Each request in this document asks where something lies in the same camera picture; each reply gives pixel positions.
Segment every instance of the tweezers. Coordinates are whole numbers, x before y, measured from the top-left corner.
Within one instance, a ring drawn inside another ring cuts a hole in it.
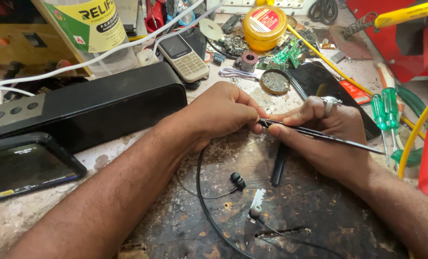
[[[263,127],[266,127],[266,128],[268,128],[272,124],[281,124],[281,125],[284,125],[281,121],[269,120],[269,119],[260,119],[258,123],[260,125],[262,125]],[[358,144],[358,143],[353,142],[353,141],[340,139],[340,138],[337,138],[337,137],[334,137],[334,136],[331,136],[331,135],[328,135],[328,134],[325,134],[325,133],[322,133],[322,132],[319,132],[319,131],[316,131],[316,130],[313,130],[313,129],[308,129],[308,128],[299,127],[299,126],[287,126],[287,125],[285,125],[285,126],[291,128],[291,129],[294,129],[295,131],[297,131],[299,133],[302,133],[304,135],[309,135],[309,136],[312,136],[314,138],[323,139],[323,140],[329,140],[329,141],[335,141],[335,142],[338,142],[338,143],[341,143],[341,144],[345,144],[345,145],[348,145],[348,146],[356,147],[356,148],[359,148],[359,149],[362,149],[362,150],[366,150],[366,151],[370,151],[370,152],[373,152],[373,153],[376,153],[376,154],[385,155],[384,152],[379,151],[379,150],[377,150],[375,148],[368,147],[368,146],[365,146],[365,145],[362,145],[362,144]]]

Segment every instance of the orange lid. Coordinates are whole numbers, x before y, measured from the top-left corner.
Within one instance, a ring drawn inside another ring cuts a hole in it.
[[[276,6],[257,6],[244,18],[243,29],[251,38],[268,41],[280,37],[286,31],[285,12]]]

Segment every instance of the hand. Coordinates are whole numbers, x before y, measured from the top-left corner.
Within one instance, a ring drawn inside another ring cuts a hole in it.
[[[285,125],[319,130],[345,140],[366,144],[363,121],[354,107],[334,105],[327,118],[323,118],[323,99],[310,96],[304,104],[285,114],[269,115],[269,119],[283,121]],[[270,134],[296,150],[320,173],[332,177],[342,184],[363,184],[369,176],[373,160],[367,151],[330,141],[323,141],[302,135],[280,124],[268,128]]]
[[[212,138],[226,136],[245,124],[255,133],[262,132],[259,118],[265,111],[247,93],[229,82],[217,82],[175,116],[195,132],[193,151],[203,149]]]

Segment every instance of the black speaker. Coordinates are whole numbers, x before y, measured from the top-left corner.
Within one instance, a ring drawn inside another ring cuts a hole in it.
[[[187,105],[166,62],[0,105],[0,139],[45,132],[69,153],[154,126]]]

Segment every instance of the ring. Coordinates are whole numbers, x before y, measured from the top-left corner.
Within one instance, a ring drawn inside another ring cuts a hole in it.
[[[321,99],[323,99],[323,103],[325,104],[325,114],[323,115],[324,118],[328,117],[334,104],[342,104],[341,100],[338,100],[337,98],[332,96],[324,96],[321,97]]]

